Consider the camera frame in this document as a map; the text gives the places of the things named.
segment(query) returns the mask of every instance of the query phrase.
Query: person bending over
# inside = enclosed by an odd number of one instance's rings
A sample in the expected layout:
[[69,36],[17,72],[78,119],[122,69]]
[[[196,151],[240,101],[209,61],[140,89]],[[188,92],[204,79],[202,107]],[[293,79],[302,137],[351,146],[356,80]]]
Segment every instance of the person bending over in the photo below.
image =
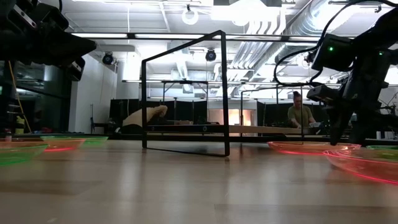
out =
[[[301,128],[301,95],[297,92],[293,92],[293,106],[291,106],[287,112],[289,121],[293,123],[296,128]],[[315,119],[312,116],[309,107],[303,105],[303,126],[308,127],[310,123],[315,123]]]

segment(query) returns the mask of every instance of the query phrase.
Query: wooden floor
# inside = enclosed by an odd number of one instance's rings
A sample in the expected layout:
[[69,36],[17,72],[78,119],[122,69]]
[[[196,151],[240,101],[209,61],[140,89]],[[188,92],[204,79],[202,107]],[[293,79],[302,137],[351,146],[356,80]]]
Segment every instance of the wooden floor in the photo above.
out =
[[0,223],[397,224],[398,186],[344,173],[323,157],[278,154],[265,144],[232,144],[231,156],[220,158],[108,141],[1,166]]

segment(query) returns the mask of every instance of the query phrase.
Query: green bowl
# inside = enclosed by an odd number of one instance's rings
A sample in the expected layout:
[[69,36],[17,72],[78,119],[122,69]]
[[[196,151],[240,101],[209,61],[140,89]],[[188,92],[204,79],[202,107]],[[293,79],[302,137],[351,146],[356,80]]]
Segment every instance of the green bowl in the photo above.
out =
[[48,144],[40,142],[2,142],[0,143],[0,165],[31,160],[41,154]]
[[101,145],[106,140],[107,136],[41,136],[44,141],[65,141],[65,140],[79,140],[84,139],[84,146]]
[[366,148],[376,150],[398,150],[398,146],[366,146]]

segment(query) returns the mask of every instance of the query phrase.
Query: security camera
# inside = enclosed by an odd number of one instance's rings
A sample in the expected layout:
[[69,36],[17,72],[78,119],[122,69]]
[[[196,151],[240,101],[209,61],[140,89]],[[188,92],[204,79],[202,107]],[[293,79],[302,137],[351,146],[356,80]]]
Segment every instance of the security camera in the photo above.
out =
[[206,53],[206,61],[208,62],[212,62],[214,60],[216,60],[217,55],[216,52],[214,51],[214,49],[208,49],[207,53]]
[[102,58],[102,62],[105,65],[113,65],[115,63],[115,59],[112,56],[112,52],[106,52],[105,56]]

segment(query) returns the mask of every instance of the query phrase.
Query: red bowl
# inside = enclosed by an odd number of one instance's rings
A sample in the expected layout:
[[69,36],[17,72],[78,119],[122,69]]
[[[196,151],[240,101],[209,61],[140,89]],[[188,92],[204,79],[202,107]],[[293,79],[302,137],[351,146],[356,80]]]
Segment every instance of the red bowl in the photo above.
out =
[[338,143],[335,146],[328,142],[302,142],[302,141],[279,141],[268,142],[269,147],[278,152],[287,154],[303,154],[303,155],[323,155],[326,150],[353,150],[359,149],[361,145]]
[[367,179],[398,184],[398,151],[396,150],[337,150],[324,155],[334,165]]
[[12,142],[41,142],[48,144],[44,152],[68,151],[79,148],[85,142],[85,139],[61,140],[61,141],[43,141],[41,138],[13,138]]

